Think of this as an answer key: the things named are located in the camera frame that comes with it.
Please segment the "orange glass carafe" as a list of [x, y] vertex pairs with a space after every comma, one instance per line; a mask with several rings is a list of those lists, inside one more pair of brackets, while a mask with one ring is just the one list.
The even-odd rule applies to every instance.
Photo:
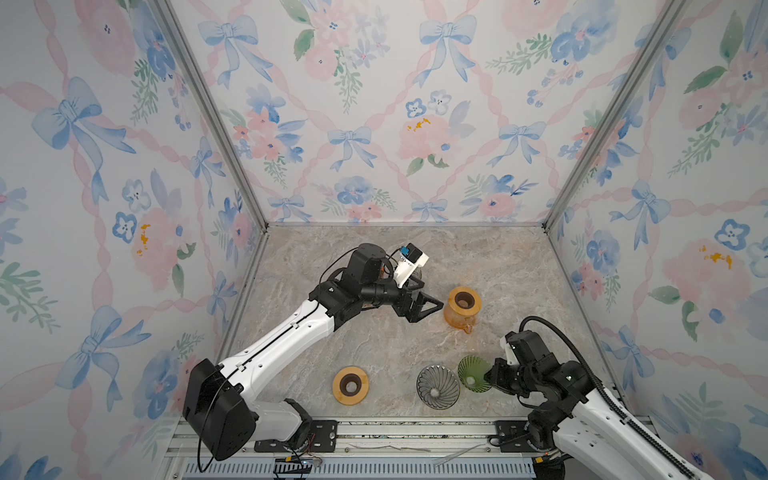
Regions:
[[449, 326], [471, 334], [477, 322], [477, 315], [482, 310], [482, 304], [475, 303], [471, 307], [464, 307], [463, 304], [464, 302], [450, 299], [443, 310], [443, 317]]

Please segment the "green glass dripper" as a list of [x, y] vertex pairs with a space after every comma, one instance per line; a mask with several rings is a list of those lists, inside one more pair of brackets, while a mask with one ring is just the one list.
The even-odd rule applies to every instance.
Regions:
[[467, 355], [458, 364], [457, 375], [465, 388], [474, 393], [485, 393], [491, 389], [491, 384], [485, 379], [485, 374], [492, 369], [491, 364], [476, 355]]

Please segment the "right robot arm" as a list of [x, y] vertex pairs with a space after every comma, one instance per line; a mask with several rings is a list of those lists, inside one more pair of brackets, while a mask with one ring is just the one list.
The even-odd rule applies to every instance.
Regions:
[[514, 433], [497, 431], [500, 448], [520, 445], [537, 453], [559, 451], [601, 479], [709, 479], [631, 414], [581, 358], [559, 361], [538, 333], [510, 332], [504, 355], [484, 378], [507, 395], [544, 402]]

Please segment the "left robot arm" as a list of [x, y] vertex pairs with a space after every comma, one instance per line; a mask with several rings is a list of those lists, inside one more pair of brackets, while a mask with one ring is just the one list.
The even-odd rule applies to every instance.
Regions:
[[415, 274], [429, 257], [414, 244], [389, 253], [362, 243], [342, 256], [347, 264], [331, 263], [307, 299], [260, 340], [218, 363], [205, 359], [193, 368], [182, 415], [198, 436], [199, 451], [222, 461], [249, 441], [305, 449], [313, 419], [293, 399], [260, 401], [271, 380], [363, 312], [389, 306], [414, 324], [443, 308], [442, 301], [424, 293], [424, 282]]

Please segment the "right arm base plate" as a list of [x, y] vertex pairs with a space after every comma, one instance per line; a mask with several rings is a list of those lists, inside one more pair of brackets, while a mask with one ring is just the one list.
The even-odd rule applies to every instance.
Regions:
[[490, 446], [502, 453], [521, 453], [533, 456], [570, 457], [555, 445], [556, 426], [532, 423], [529, 420], [497, 420], [495, 432], [487, 437]]

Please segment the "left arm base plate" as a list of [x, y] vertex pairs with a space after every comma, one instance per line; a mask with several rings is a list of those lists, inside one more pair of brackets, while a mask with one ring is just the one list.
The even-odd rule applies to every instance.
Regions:
[[333, 453], [338, 437], [337, 420], [311, 420], [286, 441], [256, 440], [257, 453]]

